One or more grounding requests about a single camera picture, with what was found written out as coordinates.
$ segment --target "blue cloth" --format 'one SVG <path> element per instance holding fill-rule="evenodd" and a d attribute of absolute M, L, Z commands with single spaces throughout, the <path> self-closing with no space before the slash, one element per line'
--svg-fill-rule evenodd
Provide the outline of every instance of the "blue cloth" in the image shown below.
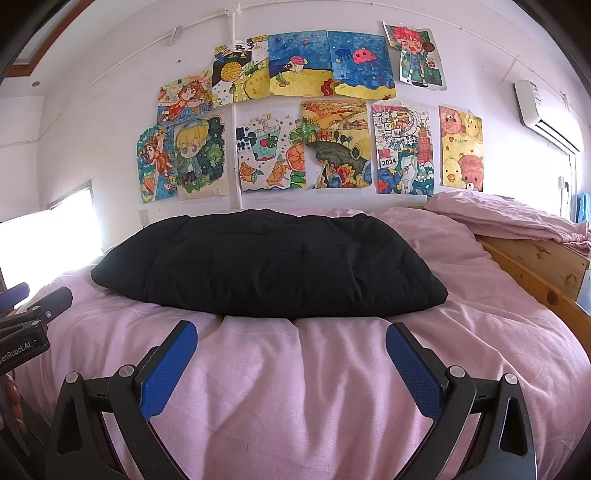
<path fill-rule="evenodd" d="M 577 195 L 577 223 L 591 221 L 591 195 L 579 193 Z"/>

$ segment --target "colorful drawing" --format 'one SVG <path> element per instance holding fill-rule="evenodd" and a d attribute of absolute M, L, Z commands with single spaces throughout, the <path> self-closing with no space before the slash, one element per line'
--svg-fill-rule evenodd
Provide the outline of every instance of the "colorful drawing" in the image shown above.
<path fill-rule="evenodd" d="M 301 104 L 304 143 L 316 150 L 322 173 L 314 188 L 371 185 L 371 140 L 362 100 Z"/>
<path fill-rule="evenodd" d="M 171 128 L 148 128 L 137 143 L 139 190 L 142 203 L 177 196 Z"/>
<path fill-rule="evenodd" d="M 181 200 L 227 195 L 223 114 L 174 127 L 177 188 Z"/>
<path fill-rule="evenodd" d="M 384 23 L 390 46 L 401 52 L 400 80 L 410 85 L 447 90 L 441 58 L 428 28 L 413 30 Z"/>
<path fill-rule="evenodd" d="M 484 147 L 482 119 L 471 113 L 439 107 L 443 169 L 446 187 L 482 191 Z"/>
<path fill-rule="evenodd" d="M 302 128 L 295 114 L 272 110 L 236 129 L 242 190 L 297 189 L 306 185 Z"/>
<path fill-rule="evenodd" d="M 431 121 L 423 110 L 385 100 L 372 105 L 378 193 L 433 195 Z"/>
<path fill-rule="evenodd" d="M 271 94 L 266 35 L 249 38 L 244 43 L 222 45 L 214 54 L 214 108 Z"/>
<path fill-rule="evenodd" d="M 328 32 L 335 93 L 382 100 L 396 97 L 394 76 L 383 37 Z"/>
<path fill-rule="evenodd" d="M 334 95 L 326 30 L 269 35 L 269 75 L 275 95 Z"/>
<path fill-rule="evenodd" d="M 187 75 L 160 87 L 157 124 L 169 127 L 199 118 L 212 109 L 212 71 Z"/>

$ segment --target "white pipe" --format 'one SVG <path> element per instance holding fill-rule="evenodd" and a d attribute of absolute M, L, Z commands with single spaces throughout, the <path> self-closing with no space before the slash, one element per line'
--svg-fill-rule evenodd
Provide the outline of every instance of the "white pipe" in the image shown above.
<path fill-rule="evenodd" d="M 353 3 L 353 4 L 364 4 L 364 5 L 371 5 L 371 6 L 379 6 L 379 7 L 385 7 L 385 8 L 393 8 L 396 10 L 400 10 L 403 12 L 408 12 L 408 13 L 412 13 L 412 14 L 416 14 L 416 15 L 421 15 L 425 18 L 430 18 L 432 20 L 436 20 L 438 22 L 442 22 L 445 23 L 447 25 L 450 25 L 452 27 L 456 27 L 470 35 L 474 35 L 477 38 L 480 38 L 481 40 L 487 42 L 488 44 L 498 48 L 499 50 L 503 51 L 504 53 L 506 53 L 507 55 L 509 55 L 510 57 L 512 57 L 514 60 L 518 61 L 519 63 L 521 63 L 524 67 L 526 67 L 529 71 L 531 71 L 532 73 L 534 73 L 537 77 L 539 77 L 543 82 L 545 82 L 549 87 L 552 88 L 552 90 L 554 90 L 555 92 L 557 92 L 561 97 L 562 97 L 562 92 L 560 91 L 560 89 L 556 88 L 554 85 L 552 85 L 552 83 L 550 83 L 550 81 L 548 81 L 545 77 L 543 77 L 539 72 L 537 72 L 534 68 L 530 67 L 526 62 L 524 62 L 523 60 L 521 60 L 521 58 L 519 58 L 519 56 L 517 55 L 513 55 L 510 51 L 508 51 L 507 49 L 501 47 L 500 45 L 498 45 L 497 43 L 494 43 L 492 40 L 488 40 L 486 37 L 483 37 L 482 35 L 469 30 L 467 28 L 462 27 L 461 25 L 455 24 L 453 22 L 450 22 L 448 20 L 444 20 L 442 18 L 439 17 L 435 17 L 434 15 L 429 15 L 417 10 L 413 10 L 411 8 L 405 8 L 405 7 L 399 7 L 396 5 L 388 5 L 388 4 L 383 4 L 380 2 L 373 2 L 373 1 L 367 1 L 367 0 L 271 0 L 269 2 L 261 2 L 258 4 L 252 4 L 252 5 L 245 5 L 244 7 L 242 7 L 242 9 L 247 9 L 247 8 L 258 8 L 258 7 L 265 7 L 267 5 L 275 5 L 275 4 L 289 4 L 292 2 L 340 2 L 340 3 Z M 194 27 L 195 25 L 199 25 L 203 22 L 206 22 L 208 20 L 213 20 L 214 18 L 218 18 L 218 17 L 222 17 L 224 16 L 225 13 L 218 13 L 215 15 L 209 15 L 208 17 L 202 18 L 200 20 L 197 20 L 193 23 L 190 23 L 189 25 L 187 25 L 186 27 L 183 27 L 183 30 L 186 30 L 188 28 Z M 43 137 L 43 135 L 45 135 L 48 130 L 53 126 L 53 124 L 56 122 L 56 120 L 62 116 L 62 114 L 69 109 L 69 107 L 72 106 L 72 104 L 78 100 L 78 98 L 80 98 L 80 96 L 85 93 L 85 91 L 87 91 L 90 87 L 92 87 L 96 82 L 98 82 L 101 78 L 103 78 L 105 75 L 107 75 L 107 73 L 109 73 L 111 70 L 117 68 L 119 65 L 121 65 L 123 62 L 125 62 L 126 60 L 129 60 L 131 57 L 133 57 L 134 55 L 140 53 L 141 51 L 145 50 L 148 47 L 151 47 L 152 45 L 158 43 L 159 41 L 164 40 L 165 38 L 168 38 L 170 36 L 170 34 L 164 35 L 160 38 L 157 38 L 156 40 L 148 43 L 147 45 L 139 48 L 138 50 L 136 50 L 135 52 L 131 53 L 130 55 L 127 55 L 123 60 L 121 60 L 120 62 L 116 63 L 115 65 L 113 65 L 109 70 L 107 70 L 106 72 L 104 72 L 102 75 L 100 75 L 99 77 L 97 77 L 89 86 L 87 86 L 84 90 L 82 90 L 78 95 L 76 95 L 74 97 L 74 99 L 68 103 L 67 107 L 64 108 L 58 115 L 57 117 L 53 120 L 53 122 L 51 122 L 49 124 L 49 126 L 45 129 L 45 131 L 40 135 L 40 139 Z M 591 129 L 591 125 L 589 125 L 589 123 L 587 122 L 587 120 L 585 120 L 585 118 L 583 117 L 583 115 L 581 115 L 579 113 L 579 111 L 575 108 L 575 106 L 571 103 L 570 106 L 573 108 L 573 110 L 578 114 L 578 116 L 580 117 L 580 119 L 585 122 L 585 124 L 587 125 L 587 128 Z"/>
<path fill-rule="evenodd" d="M 236 182 L 236 200 L 238 208 L 244 208 L 242 203 L 242 185 L 240 183 L 240 165 L 238 164 L 238 148 L 236 147 L 236 103 L 232 104 L 232 147 L 234 151 L 234 181 Z"/>

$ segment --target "bright window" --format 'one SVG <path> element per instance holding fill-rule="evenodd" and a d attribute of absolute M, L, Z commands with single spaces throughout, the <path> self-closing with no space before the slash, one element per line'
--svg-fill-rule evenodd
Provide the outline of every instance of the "bright window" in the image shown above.
<path fill-rule="evenodd" d="M 0 269 L 7 288 L 27 282 L 32 297 L 60 274 L 102 254 L 90 187 L 49 210 L 0 223 Z"/>

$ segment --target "wall-mounted air conditioner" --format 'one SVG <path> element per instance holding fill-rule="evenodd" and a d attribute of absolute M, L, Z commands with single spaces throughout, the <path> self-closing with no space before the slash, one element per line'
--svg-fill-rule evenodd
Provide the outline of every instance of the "wall-mounted air conditioner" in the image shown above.
<path fill-rule="evenodd" d="M 530 80 L 515 82 L 521 121 L 569 155 L 583 151 L 581 127 L 564 102 Z"/>

